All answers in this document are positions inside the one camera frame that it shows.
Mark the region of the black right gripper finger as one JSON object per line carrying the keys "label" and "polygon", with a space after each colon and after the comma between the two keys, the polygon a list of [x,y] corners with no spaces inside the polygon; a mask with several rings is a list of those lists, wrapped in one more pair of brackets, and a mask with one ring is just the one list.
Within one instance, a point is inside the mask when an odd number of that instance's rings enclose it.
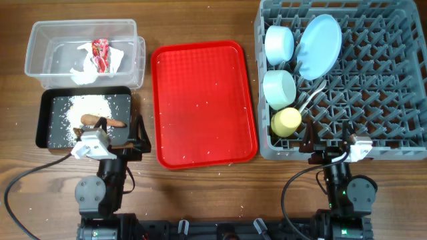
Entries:
{"label": "black right gripper finger", "polygon": [[317,143],[317,134],[314,133],[314,123],[309,120],[306,124],[306,130],[299,148],[300,153],[313,153]]}
{"label": "black right gripper finger", "polygon": [[342,140],[345,145],[351,145],[353,143],[352,135],[355,134],[354,128],[349,121],[342,123]]}

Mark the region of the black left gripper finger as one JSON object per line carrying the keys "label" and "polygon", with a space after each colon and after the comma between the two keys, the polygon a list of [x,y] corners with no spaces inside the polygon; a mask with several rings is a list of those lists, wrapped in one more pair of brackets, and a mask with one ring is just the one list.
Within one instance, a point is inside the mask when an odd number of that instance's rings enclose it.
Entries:
{"label": "black left gripper finger", "polygon": [[145,130],[142,115],[138,115],[132,122],[131,127],[129,128],[128,141],[141,147],[150,146],[149,137]]}
{"label": "black left gripper finger", "polygon": [[100,128],[102,129],[104,132],[107,132],[107,119],[104,117],[100,117],[99,120],[96,122],[96,124],[94,125],[94,128]]}

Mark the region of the brown carrot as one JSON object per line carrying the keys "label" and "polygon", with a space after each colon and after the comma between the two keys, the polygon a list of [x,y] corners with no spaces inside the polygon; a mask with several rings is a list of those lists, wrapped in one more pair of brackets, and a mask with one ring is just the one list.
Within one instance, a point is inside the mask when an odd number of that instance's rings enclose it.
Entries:
{"label": "brown carrot", "polygon": [[[81,123],[84,125],[95,125],[100,119],[101,117],[99,116],[84,114],[81,116]],[[107,126],[121,127],[121,128],[127,127],[127,125],[122,121],[108,119],[108,118],[106,119],[106,121],[107,121]]]}

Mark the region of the white rice pile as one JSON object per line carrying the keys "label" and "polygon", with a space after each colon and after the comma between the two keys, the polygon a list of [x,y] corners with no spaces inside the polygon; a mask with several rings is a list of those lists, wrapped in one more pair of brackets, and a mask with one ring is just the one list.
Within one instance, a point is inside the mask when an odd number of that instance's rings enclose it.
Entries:
{"label": "white rice pile", "polygon": [[104,95],[80,95],[71,97],[67,103],[68,109],[64,113],[64,127],[67,130],[66,140],[72,145],[76,142],[77,136],[74,128],[82,128],[84,124],[81,117],[84,114],[97,117],[110,118],[111,108]]}

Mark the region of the brown food scrap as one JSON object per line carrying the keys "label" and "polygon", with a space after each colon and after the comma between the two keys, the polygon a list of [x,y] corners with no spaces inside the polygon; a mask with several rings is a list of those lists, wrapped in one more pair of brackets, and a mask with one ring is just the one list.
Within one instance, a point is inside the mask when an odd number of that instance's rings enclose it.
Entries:
{"label": "brown food scrap", "polygon": [[73,128],[73,132],[75,133],[75,135],[76,135],[77,138],[80,138],[83,135],[84,130],[83,129],[78,129],[78,128]]}

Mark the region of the yellow cup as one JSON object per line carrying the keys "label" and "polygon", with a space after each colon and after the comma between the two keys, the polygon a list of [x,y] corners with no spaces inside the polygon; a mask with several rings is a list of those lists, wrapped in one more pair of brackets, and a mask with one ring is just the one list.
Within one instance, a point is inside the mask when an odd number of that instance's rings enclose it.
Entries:
{"label": "yellow cup", "polygon": [[271,128],[279,137],[289,137],[300,126],[301,122],[301,113],[293,107],[288,107],[273,115]]}

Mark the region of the white napkin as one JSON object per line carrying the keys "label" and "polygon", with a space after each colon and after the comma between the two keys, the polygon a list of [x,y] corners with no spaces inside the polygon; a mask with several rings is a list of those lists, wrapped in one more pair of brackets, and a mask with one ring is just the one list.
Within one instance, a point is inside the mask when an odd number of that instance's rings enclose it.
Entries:
{"label": "white napkin", "polygon": [[73,74],[71,79],[78,85],[86,85],[94,83],[99,77],[99,74],[115,74],[118,72],[118,69],[121,65],[121,61],[124,57],[124,52],[122,50],[113,48],[109,45],[108,61],[109,69],[106,73],[98,73],[95,63],[93,62],[93,54],[91,49],[91,42],[84,43],[77,47],[77,50],[80,52],[85,51],[86,55],[83,60],[82,71],[76,70],[75,68],[70,69],[70,73]]}

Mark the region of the white plastic spoon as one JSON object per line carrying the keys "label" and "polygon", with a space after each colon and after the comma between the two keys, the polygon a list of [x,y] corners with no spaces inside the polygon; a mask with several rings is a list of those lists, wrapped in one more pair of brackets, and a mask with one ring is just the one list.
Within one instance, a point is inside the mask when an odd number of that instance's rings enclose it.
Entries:
{"label": "white plastic spoon", "polygon": [[310,101],[321,91],[323,91],[323,89],[326,87],[327,81],[323,80],[318,88],[308,97],[308,99],[304,102],[304,104],[298,109],[299,113],[302,113],[302,111],[307,107],[307,105],[310,103]]}

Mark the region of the mint green bowl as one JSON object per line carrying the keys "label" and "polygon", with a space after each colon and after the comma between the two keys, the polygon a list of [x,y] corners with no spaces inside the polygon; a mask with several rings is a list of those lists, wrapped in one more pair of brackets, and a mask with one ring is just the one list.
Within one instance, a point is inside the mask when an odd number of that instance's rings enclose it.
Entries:
{"label": "mint green bowl", "polygon": [[283,109],[295,101],[296,84],[288,71],[267,71],[262,85],[266,101],[274,110]]}

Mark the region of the red snack wrapper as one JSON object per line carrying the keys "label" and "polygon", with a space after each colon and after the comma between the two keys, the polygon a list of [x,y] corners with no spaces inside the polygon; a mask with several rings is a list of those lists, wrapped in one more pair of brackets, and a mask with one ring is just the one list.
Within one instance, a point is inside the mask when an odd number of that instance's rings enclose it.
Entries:
{"label": "red snack wrapper", "polygon": [[96,39],[91,42],[93,62],[98,73],[106,73],[109,69],[108,53],[109,42],[107,39]]}

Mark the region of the large light blue plate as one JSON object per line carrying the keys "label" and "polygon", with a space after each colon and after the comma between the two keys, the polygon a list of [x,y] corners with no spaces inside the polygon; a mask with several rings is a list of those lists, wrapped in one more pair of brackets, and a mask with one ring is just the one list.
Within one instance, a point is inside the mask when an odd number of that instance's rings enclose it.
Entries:
{"label": "large light blue plate", "polygon": [[297,63],[302,62],[299,74],[314,80],[327,74],[338,59],[342,46],[342,31],[338,22],[327,14],[315,17],[300,39]]}

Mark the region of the small light blue bowl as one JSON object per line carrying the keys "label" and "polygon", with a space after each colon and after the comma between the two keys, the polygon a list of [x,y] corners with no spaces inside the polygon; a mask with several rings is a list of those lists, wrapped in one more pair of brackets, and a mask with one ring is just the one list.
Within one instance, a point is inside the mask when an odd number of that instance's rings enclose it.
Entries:
{"label": "small light blue bowl", "polygon": [[291,30],[282,26],[271,26],[265,38],[266,58],[270,65],[288,62],[294,54],[294,37]]}

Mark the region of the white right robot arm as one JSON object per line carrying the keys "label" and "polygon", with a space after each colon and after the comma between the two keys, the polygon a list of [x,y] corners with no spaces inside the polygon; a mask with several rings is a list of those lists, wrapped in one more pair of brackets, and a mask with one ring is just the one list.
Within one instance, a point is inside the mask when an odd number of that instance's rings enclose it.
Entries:
{"label": "white right robot arm", "polygon": [[[285,184],[281,196],[284,219],[293,232],[302,239],[373,239],[372,223],[368,216],[378,192],[377,183],[365,175],[352,175],[350,164],[367,156],[373,141],[367,135],[358,135],[347,122],[342,126],[342,144],[326,147],[321,144],[314,122],[309,121],[300,147],[309,153],[310,168],[296,173]],[[286,191],[298,177],[318,170],[324,174],[322,191],[328,196],[329,208],[319,209],[310,219],[310,231],[303,233],[288,217],[285,207]]]}

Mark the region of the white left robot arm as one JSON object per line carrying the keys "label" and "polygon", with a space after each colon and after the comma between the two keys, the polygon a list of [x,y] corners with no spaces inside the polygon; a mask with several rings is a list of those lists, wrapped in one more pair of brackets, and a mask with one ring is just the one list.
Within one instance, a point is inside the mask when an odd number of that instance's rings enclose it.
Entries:
{"label": "white left robot arm", "polygon": [[91,129],[75,129],[77,143],[66,156],[23,172],[6,187],[4,206],[15,224],[30,238],[37,237],[16,217],[9,204],[12,186],[23,177],[56,165],[70,158],[88,157],[99,161],[97,174],[81,179],[75,187],[75,199],[79,205],[81,223],[77,227],[77,239],[149,239],[146,231],[134,213],[117,214],[125,194],[132,190],[124,189],[126,177],[134,180],[127,164],[141,161],[144,153],[151,151],[151,143],[145,130],[143,117],[138,115],[131,125],[128,135],[130,148],[113,149],[107,135],[109,120],[100,117]]}

